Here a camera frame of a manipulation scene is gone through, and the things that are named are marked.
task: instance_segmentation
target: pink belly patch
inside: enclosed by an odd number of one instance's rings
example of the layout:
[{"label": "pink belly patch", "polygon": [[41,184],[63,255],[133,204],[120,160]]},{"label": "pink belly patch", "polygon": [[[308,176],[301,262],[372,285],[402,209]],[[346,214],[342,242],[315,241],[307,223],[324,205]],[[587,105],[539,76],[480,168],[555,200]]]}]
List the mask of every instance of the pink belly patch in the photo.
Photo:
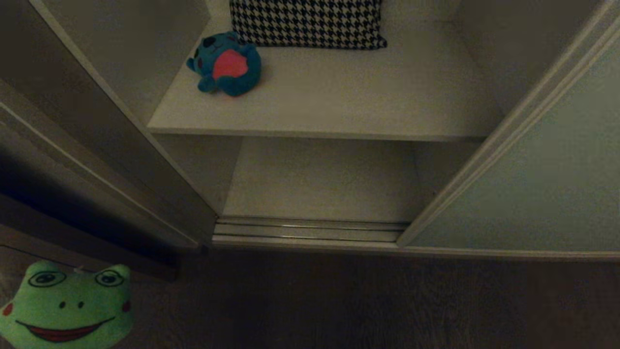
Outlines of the pink belly patch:
[{"label": "pink belly patch", "polygon": [[213,65],[213,79],[220,76],[232,76],[238,78],[247,73],[247,58],[235,50],[226,50]]}]

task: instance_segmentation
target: green frog plush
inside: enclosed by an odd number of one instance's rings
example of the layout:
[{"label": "green frog plush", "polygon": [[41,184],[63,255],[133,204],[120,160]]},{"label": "green frog plush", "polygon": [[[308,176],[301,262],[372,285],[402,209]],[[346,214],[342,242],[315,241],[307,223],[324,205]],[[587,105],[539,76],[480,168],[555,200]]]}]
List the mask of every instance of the green frog plush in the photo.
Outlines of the green frog plush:
[{"label": "green frog plush", "polygon": [[133,325],[129,277],[124,265],[64,274],[36,262],[0,308],[0,335],[16,349],[111,348]]}]

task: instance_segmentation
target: blue plush toy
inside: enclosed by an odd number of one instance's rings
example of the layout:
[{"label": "blue plush toy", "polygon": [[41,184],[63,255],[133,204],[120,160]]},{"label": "blue plush toy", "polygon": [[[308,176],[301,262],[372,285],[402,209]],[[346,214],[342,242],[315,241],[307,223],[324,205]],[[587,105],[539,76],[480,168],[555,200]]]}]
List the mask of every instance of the blue plush toy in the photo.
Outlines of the blue plush toy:
[{"label": "blue plush toy", "polygon": [[219,88],[230,96],[239,96],[250,91],[260,79],[256,47],[240,46],[235,32],[202,39],[187,66],[202,76],[198,89],[203,92]]}]

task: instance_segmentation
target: pillow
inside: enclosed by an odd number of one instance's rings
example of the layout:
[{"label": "pillow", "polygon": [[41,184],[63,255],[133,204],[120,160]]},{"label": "pillow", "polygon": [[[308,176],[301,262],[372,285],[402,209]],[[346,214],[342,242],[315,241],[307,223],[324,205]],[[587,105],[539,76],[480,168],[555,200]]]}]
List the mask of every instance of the pillow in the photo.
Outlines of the pillow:
[{"label": "pillow", "polygon": [[16,349],[108,349],[133,324],[129,274],[124,265],[65,274],[36,262],[0,307],[0,335]]},{"label": "pillow", "polygon": [[256,46],[375,50],[381,0],[231,0],[232,29]]}]

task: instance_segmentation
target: red cheek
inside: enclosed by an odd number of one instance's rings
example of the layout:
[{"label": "red cheek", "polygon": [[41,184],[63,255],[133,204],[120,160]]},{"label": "red cheek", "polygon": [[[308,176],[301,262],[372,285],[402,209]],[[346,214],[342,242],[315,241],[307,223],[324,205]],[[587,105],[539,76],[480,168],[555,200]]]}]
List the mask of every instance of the red cheek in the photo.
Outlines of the red cheek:
[{"label": "red cheek", "polygon": [[131,310],[131,302],[130,301],[126,301],[123,304],[123,312],[128,312],[129,310]]},{"label": "red cheek", "polygon": [[2,315],[9,316],[13,312],[13,303],[10,303],[4,310],[2,311]]}]

